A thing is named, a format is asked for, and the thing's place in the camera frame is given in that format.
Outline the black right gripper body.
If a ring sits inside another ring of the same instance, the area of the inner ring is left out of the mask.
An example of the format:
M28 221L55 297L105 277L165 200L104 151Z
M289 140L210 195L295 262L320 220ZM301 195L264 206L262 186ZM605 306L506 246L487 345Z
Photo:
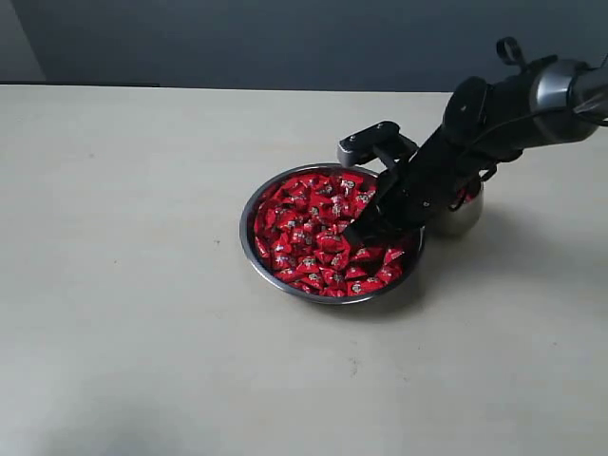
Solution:
M451 139L437 128L408 161L377 179L374 203L382 220L395 227L422 227L455 199L469 182L496 171L497 160L469 141Z

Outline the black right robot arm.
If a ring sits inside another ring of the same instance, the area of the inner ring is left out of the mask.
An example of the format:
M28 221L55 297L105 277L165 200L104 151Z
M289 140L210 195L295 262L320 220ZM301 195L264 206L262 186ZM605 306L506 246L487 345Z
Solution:
M345 167L375 159L386 167L362 213L345 231L351 245L397 239L444 212L461 189L493 176L528 148L577 143L607 124L607 69L548 55L526 61L513 37L496 52L518 73L490 84L460 83L435 131L416 144L397 123L351 134L337 149Z

